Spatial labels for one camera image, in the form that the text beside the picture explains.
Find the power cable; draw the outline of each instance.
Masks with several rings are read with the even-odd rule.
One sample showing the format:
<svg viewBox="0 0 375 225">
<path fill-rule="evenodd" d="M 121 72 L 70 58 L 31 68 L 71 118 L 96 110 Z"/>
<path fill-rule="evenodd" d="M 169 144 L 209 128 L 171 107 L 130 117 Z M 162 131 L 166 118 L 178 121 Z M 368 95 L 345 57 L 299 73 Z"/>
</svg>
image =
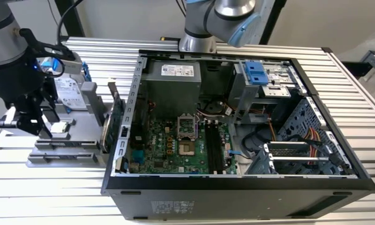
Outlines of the power cable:
<svg viewBox="0 0 375 225">
<path fill-rule="evenodd" d="M 51 2 L 50 2 L 50 0 L 48 0 L 48 3 L 50 3 L 50 11 L 51 11 L 52 18 L 54 18 L 54 20 L 55 20 L 55 22 L 56 22 L 56 25 L 59 26 L 59 22 L 58 22 L 58 19 L 56 19 L 56 17 L 55 17 L 55 13 L 52 12 L 52 7 L 51 7 Z"/>
<path fill-rule="evenodd" d="M 182 11 L 183 16 L 187 17 L 187 14 L 186 14 L 186 12 L 185 12 L 183 9 L 182 9 L 182 6 L 181 6 L 179 1 L 178 1 L 178 0 L 175 0 L 175 1 L 177 1 L 178 6 L 179 6 L 179 9 L 181 9 L 181 11 Z"/>
<path fill-rule="evenodd" d="M 62 19 L 60 19 L 60 22 L 59 22 L 59 25 L 58 25 L 58 45 L 63 45 L 63 44 L 62 44 L 62 41 L 60 41 L 60 39 L 62 39 L 60 33 L 62 33 L 62 26 L 63 26 L 63 24 L 64 24 L 64 18 L 66 18 L 66 16 L 67 16 L 68 12 L 70 12 L 72 9 L 75 9 L 76 6 L 78 6 L 82 2 L 83 2 L 83 0 L 78 0 L 78 1 L 74 3 L 74 5 L 67 9 L 67 11 L 64 12 L 64 14 L 63 14 L 63 16 L 62 16 Z"/>
</svg>

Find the slotted metal surface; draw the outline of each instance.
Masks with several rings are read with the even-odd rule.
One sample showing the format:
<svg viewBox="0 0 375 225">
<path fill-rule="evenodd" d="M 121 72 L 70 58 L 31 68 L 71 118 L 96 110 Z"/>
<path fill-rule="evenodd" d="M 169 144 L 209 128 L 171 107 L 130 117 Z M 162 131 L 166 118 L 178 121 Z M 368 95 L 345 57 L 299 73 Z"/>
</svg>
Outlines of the slotted metal surface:
<svg viewBox="0 0 375 225">
<path fill-rule="evenodd" d="M 116 79 L 127 97 L 138 50 L 178 50 L 177 42 L 71 38 L 68 47 L 90 65 L 98 92 L 111 101 L 107 79 Z M 218 52 L 298 58 L 334 119 L 375 181 L 375 103 L 334 54 L 320 48 L 218 44 Z M 0 224 L 129 223 L 110 197 L 100 196 L 104 168 L 28 168 L 36 137 L 0 131 Z M 142 221 L 150 224 L 375 225 L 375 194 L 317 220 Z"/>
</svg>

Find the white label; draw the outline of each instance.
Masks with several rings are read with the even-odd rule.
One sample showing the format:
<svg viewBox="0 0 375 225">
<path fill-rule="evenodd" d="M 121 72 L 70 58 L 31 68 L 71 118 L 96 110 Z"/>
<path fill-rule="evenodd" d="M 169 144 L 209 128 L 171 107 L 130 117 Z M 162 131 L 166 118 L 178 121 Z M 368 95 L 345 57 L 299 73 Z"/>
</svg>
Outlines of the white label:
<svg viewBox="0 0 375 225">
<path fill-rule="evenodd" d="M 151 201 L 153 212 L 157 214 L 193 213 L 195 201 Z"/>
<path fill-rule="evenodd" d="M 62 103 L 75 110 L 87 109 L 76 81 L 71 78 L 56 78 L 55 81 Z"/>
<path fill-rule="evenodd" d="M 162 76 L 195 76 L 194 66 L 163 65 Z"/>
<path fill-rule="evenodd" d="M 233 109 L 229 107 L 227 110 L 226 110 L 226 115 L 230 116 L 231 113 L 233 113 Z"/>
</svg>

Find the ram slot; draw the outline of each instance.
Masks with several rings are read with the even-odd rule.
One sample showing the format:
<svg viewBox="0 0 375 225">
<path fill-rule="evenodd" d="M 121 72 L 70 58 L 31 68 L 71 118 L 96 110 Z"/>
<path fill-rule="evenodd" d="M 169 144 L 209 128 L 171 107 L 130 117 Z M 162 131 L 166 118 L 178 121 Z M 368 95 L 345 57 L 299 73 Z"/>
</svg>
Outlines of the ram slot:
<svg viewBox="0 0 375 225">
<path fill-rule="evenodd" d="M 223 156 L 221 148 L 221 136 L 217 124 L 206 125 L 206 145 L 209 157 L 209 171 L 210 173 L 223 173 Z"/>
</svg>

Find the blue plastic latch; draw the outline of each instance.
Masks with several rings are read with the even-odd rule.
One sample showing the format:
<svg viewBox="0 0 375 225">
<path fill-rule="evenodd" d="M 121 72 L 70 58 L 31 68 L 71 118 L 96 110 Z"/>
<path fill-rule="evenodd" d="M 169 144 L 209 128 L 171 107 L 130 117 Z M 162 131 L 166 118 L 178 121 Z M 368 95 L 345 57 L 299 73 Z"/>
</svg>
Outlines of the blue plastic latch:
<svg viewBox="0 0 375 225">
<path fill-rule="evenodd" d="M 92 82 L 92 77 L 90 76 L 90 67 L 86 62 L 82 63 L 82 67 L 86 73 L 86 81 Z"/>
<path fill-rule="evenodd" d="M 133 151 L 133 158 L 135 163 L 145 163 L 145 151 L 143 150 L 135 150 Z"/>
<path fill-rule="evenodd" d="M 263 64 L 259 61 L 247 60 L 245 70 L 251 84 L 255 85 L 269 84 L 267 72 L 265 71 Z"/>
<path fill-rule="evenodd" d="M 52 60 L 52 70 L 54 70 L 54 71 L 58 71 L 58 67 L 59 67 L 59 60 L 58 60 L 58 59 L 54 59 L 54 60 Z"/>
</svg>

